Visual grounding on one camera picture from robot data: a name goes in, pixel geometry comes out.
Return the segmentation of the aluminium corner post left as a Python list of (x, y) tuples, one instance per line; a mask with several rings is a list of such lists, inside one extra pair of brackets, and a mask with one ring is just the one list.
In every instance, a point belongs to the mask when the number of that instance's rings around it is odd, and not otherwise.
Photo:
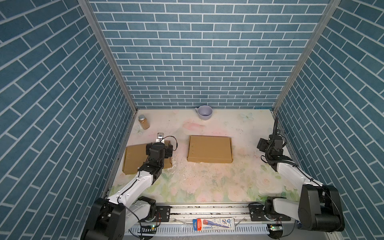
[(78, 0), (78, 2), (79, 2), (79, 5), (80, 5), (80, 7), (81, 7), (81, 9), (82, 9), (82, 11), (83, 11), (83, 13), (84, 13), (88, 23), (89, 23), (89, 25), (90, 25), (94, 35), (95, 35), (95, 37), (96, 37), (96, 39), (97, 39), (97, 41), (98, 41), (98, 43), (99, 43), (99, 45), (100, 45), (104, 55), (106, 57), (106, 60), (107, 60), (108, 64), (111, 67), (111, 70), (113, 71), (113, 73), (114, 73), (114, 75), (115, 75), (115, 77), (117, 79), (118, 84), (120, 85), (120, 87), (121, 87), (121, 89), (122, 89), (122, 91), (123, 91), (123, 93), (124, 93), (128, 103), (129, 103), (129, 105), (131, 107), (133, 113), (136, 114), (137, 111), (138, 111), (137, 107), (136, 107), (136, 105), (134, 103), (133, 98), (131, 97), (131, 95), (129, 93), (129, 90), (127, 88), (127, 84), (124, 81), (124, 78), (123, 78), (123, 76), (121, 74), (121, 71), (120, 71), (120, 69), (119, 69), (119, 67), (117, 65), (117, 62), (116, 62), (116, 60), (115, 60), (115, 58), (113, 56), (113, 53), (112, 53), (112, 51), (111, 51), (111, 49), (110, 49), (110, 47), (108, 45), (108, 42), (107, 42), (107, 40), (106, 40), (106, 38), (105, 38), (105, 36), (103, 34), (103, 31), (102, 31), (102, 29), (101, 29), (101, 27), (100, 27), (100, 25), (98, 23), (96, 15), (95, 15), (95, 13), (94, 13), (94, 11), (92, 9), (92, 6), (90, 4), (90, 1)]

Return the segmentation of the blue red white packet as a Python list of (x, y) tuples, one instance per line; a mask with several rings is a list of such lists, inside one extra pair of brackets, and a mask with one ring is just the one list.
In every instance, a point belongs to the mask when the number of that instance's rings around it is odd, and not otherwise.
[(215, 230), (234, 230), (235, 221), (233, 218), (210, 218), (193, 219), (194, 231), (215, 231)]

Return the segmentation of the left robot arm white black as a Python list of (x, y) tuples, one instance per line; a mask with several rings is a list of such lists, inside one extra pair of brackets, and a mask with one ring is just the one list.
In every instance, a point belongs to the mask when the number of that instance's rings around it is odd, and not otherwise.
[(141, 220), (157, 214), (156, 201), (141, 194), (162, 174), (164, 160), (173, 155), (173, 145), (163, 140), (146, 145), (147, 159), (136, 176), (116, 194), (98, 198), (91, 207), (82, 240), (121, 240), (124, 234)]

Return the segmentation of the brown cardboard box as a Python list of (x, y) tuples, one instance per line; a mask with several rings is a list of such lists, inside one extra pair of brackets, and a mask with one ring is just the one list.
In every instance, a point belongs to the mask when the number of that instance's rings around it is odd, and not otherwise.
[(233, 160), (232, 138), (190, 136), (187, 154), (188, 162), (230, 164)]
[[(165, 140), (164, 144), (168, 145), (168, 144), (171, 144), (171, 142), (168, 140)], [(147, 144), (140, 144), (140, 145), (126, 147), (125, 158), (124, 158), (124, 163), (122, 168), (124, 174), (133, 175), (139, 171), (139, 168), (143, 165), (143, 163), (147, 160), (147, 157), (148, 157), (146, 155), (146, 145)], [(172, 157), (164, 160), (163, 169), (167, 169), (171, 167), (172, 167)]]

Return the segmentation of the aluminium corner post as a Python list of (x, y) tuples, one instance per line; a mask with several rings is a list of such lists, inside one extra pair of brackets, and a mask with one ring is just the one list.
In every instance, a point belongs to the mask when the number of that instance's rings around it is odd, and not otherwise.
[(330, 0), (329, 3), (327, 4), (318, 24), (314, 28), (314, 31), (311, 34), (307, 44), (305, 45), (303, 52), (299, 56), (296, 65), (293, 67), (293, 70), (292, 70), (290, 76), (288, 77), (284, 87), (282, 88), (281, 93), (279, 94), (277, 100), (275, 101), (275, 103), (273, 105), (272, 113), (274, 114), (274, 116), (277, 116), (280, 106), (282, 105), (282, 103), (283, 103), (285, 97), (287, 96), (289, 90), (291, 89), (294, 82), (296, 81), (297, 76), (299, 75), (304, 64), (306, 63), (307, 59), (309, 58), (309, 55), (313, 51), (316, 43), (320, 39), (320, 36), (322, 35), (323, 31), (325, 30), (328, 22), (330, 21), (331, 17), (333, 16), (334, 12), (336, 11), (340, 2), (341, 2), (341, 0)]
[(129, 90), (127, 88), (127, 84), (124, 81), (124, 78), (123, 78), (123, 76), (121, 74), (121, 71), (120, 71), (120, 69), (119, 69), (119, 67), (117, 65), (117, 62), (116, 62), (116, 60), (115, 60), (115, 58), (113, 56), (113, 53), (112, 53), (112, 51), (111, 51), (111, 49), (110, 49), (110, 47), (108, 45), (108, 42), (107, 42), (107, 40), (106, 40), (106, 38), (105, 38), (105, 36), (103, 34), (103, 31), (102, 31), (102, 29), (101, 29), (101, 27), (100, 27), (100, 25), (98, 23), (96, 15), (95, 15), (95, 13), (94, 13), (94, 11), (92, 9), (92, 6), (90, 4), (90, 1), (78, 0), (78, 2), (79, 2), (79, 5), (80, 5), (80, 7), (81, 7), (81, 9), (82, 9), (82, 11), (83, 11), (83, 13), (84, 13), (88, 23), (89, 23), (89, 25), (90, 25), (94, 35), (95, 35), (95, 37), (96, 37), (96, 39), (97, 39), (97, 41), (98, 41), (98, 43), (99, 43), (99, 45), (100, 45), (104, 55), (106, 57), (106, 60), (107, 60), (108, 64), (111, 67), (111, 70), (113, 71), (113, 73), (114, 73), (114, 75), (115, 75), (115, 77), (117, 79), (118, 84), (120, 85), (120, 87), (121, 87), (121, 89), (122, 89), (122, 91), (123, 91), (123, 93), (124, 93), (128, 103), (129, 103), (129, 105), (131, 107), (133, 113), (136, 114), (137, 111), (138, 111), (137, 107), (136, 107), (136, 105), (134, 103), (133, 98), (131, 97), (131, 95), (129, 93)]

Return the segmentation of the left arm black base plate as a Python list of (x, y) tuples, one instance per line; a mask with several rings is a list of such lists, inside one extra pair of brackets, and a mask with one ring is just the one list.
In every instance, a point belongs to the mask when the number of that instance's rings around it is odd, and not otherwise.
[(170, 221), (171, 206), (156, 206), (154, 209), (150, 207), (150, 211), (146, 217), (139, 217), (140, 223), (167, 223)]

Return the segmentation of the aluminium front rail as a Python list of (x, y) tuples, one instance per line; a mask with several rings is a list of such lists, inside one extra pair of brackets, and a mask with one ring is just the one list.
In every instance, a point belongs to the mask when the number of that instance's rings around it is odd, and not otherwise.
[(170, 205), (171, 215), (184, 214), (184, 215), (236, 215), (245, 211), (246, 205), (234, 204), (197, 204), (197, 205)]

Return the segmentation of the glass spice jar silver lid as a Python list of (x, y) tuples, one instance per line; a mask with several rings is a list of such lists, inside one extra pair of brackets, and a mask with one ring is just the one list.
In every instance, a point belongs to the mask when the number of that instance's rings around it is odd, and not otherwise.
[(138, 120), (143, 130), (147, 130), (150, 127), (150, 123), (145, 115), (139, 115)]

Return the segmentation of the lavender ceramic mug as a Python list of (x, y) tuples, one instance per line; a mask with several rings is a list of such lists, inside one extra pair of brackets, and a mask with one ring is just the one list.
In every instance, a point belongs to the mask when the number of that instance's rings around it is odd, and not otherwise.
[(199, 118), (204, 121), (209, 120), (213, 115), (213, 109), (207, 105), (194, 108), (194, 110), (198, 114)]

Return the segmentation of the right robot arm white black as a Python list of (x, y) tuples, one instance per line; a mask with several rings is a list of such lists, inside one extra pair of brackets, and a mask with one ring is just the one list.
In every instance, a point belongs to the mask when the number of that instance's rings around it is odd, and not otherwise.
[(264, 213), (270, 219), (287, 216), (301, 223), (307, 231), (342, 232), (345, 220), (339, 191), (324, 185), (306, 174), (293, 160), (284, 155), (284, 141), (280, 135), (261, 138), (257, 148), (264, 153), (266, 163), (285, 177), (299, 193), (299, 200), (268, 197)]

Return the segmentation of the aluminium corner post right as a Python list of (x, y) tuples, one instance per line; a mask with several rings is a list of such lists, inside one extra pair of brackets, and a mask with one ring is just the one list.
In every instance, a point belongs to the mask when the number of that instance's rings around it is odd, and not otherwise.
[(330, 21), (331, 17), (333, 16), (334, 12), (336, 11), (340, 2), (341, 2), (341, 0), (330, 0), (329, 3), (327, 4), (318, 24), (314, 28), (314, 31), (311, 34), (307, 44), (305, 45), (303, 52), (299, 56), (296, 65), (293, 67), (293, 70), (292, 70), (290, 76), (288, 77), (284, 87), (282, 88), (281, 93), (279, 94), (277, 100), (275, 101), (275, 103), (273, 105), (272, 113), (274, 114), (274, 116), (277, 116), (280, 106), (282, 105), (282, 103), (283, 103), (285, 97), (287, 96), (289, 90), (291, 89), (294, 82), (296, 81), (297, 76), (299, 75), (304, 64), (306, 63), (307, 59), (309, 58), (309, 55), (313, 51), (316, 43), (320, 39), (320, 36), (322, 35), (323, 31), (325, 30), (328, 22)]

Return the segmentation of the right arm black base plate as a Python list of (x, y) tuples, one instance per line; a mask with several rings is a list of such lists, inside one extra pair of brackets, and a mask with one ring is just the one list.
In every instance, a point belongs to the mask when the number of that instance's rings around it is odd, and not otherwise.
[(289, 222), (291, 218), (279, 214), (273, 210), (270, 205), (263, 205), (261, 203), (251, 203), (248, 205), (250, 211), (250, 217), (252, 222), (262, 222), (262, 221), (270, 221), (270, 222)]

